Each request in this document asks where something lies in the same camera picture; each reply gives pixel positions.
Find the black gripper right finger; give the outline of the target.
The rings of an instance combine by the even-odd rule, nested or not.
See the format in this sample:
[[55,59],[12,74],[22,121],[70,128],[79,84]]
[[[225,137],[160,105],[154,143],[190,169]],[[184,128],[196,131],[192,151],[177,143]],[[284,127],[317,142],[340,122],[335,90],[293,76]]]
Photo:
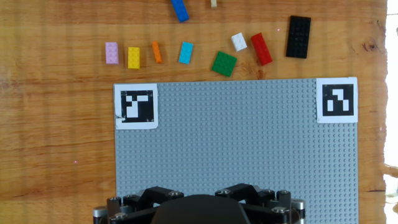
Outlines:
[[306,202],[293,198],[288,190],[274,191],[256,185],[236,184],[217,190],[215,195],[237,201],[250,223],[306,223]]

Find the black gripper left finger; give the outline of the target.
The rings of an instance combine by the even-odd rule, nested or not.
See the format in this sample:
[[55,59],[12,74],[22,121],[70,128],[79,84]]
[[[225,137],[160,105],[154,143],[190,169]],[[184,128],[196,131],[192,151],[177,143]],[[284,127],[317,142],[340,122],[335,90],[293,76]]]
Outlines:
[[141,190],[138,194],[128,194],[123,197],[110,197],[106,205],[93,209],[93,224],[112,223],[127,220],[128,215],[154,208],[174,199],[183,198],[184,193],[163,187],[151,187]]

